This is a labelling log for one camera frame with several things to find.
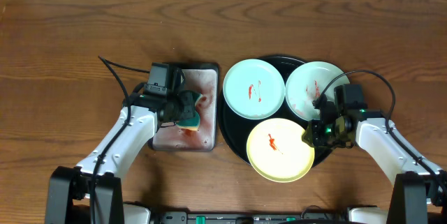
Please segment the green and yellow sponge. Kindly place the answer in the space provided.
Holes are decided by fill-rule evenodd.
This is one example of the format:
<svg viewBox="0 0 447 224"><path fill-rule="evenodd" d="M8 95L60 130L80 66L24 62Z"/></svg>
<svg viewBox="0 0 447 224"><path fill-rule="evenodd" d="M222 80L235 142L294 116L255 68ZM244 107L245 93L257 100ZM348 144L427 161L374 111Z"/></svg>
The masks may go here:
<svg viewBox="0 0 447 224"><path fill-rule="evenodd" d="M193 116L188 119L183 119L177 122L177 126L181 129L198 131L200 125L200 115L197 110L199 100L202 98L202 94L195 91L183 91L182 95L190 95L192 99Z"/></svg>

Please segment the mint green plate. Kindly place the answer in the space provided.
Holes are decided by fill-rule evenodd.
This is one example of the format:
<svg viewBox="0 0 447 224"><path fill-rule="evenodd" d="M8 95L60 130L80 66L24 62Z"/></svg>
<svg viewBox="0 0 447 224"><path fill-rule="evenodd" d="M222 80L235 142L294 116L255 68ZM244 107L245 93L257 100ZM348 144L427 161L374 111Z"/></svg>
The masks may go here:
<svg viewBox="0 0 447 224"><path fill-rule="evenodd" d="M260 59L246 59L226 73L223 96L237 115L245 119L265 119L282 106L285 83L272 64Z"/></svg>
<svg viewBox="0 0 447 224"><path fill-rule="evenodd" d="M312 102L343 71L333 64L313 61L297 67L286 82L286 102L293 113L310 121L320 119L320 110Z"/></svg>

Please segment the yellow plate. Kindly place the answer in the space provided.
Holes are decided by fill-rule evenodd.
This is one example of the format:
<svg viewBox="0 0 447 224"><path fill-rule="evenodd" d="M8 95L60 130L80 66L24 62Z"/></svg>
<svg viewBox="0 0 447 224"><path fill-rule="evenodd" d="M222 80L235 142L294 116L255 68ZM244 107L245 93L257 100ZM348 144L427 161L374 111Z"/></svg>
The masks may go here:
<svg viewBox="0 0 447 224"><path fill-rule="evenodd" d="M277 183L296 181L310 171L315 149L302 141L304 128L282 118L257 124L247 138L247 157L262 177Z"/></svg>

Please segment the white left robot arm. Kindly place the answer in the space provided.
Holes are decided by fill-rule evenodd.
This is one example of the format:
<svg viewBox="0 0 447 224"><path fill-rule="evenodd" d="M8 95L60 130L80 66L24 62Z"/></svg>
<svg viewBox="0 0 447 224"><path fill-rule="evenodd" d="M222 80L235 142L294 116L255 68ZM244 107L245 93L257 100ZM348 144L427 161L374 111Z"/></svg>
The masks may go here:
<svg viewBox="0 0 447 224"><path fill-rule="evenodd" d="M151 211L122 197L122 179L140 150L163 123L198 116L201 94L181 91L165 98L132 93L115 125L75 167L59 166L51 175L46 223L149 223Z"/></svg>

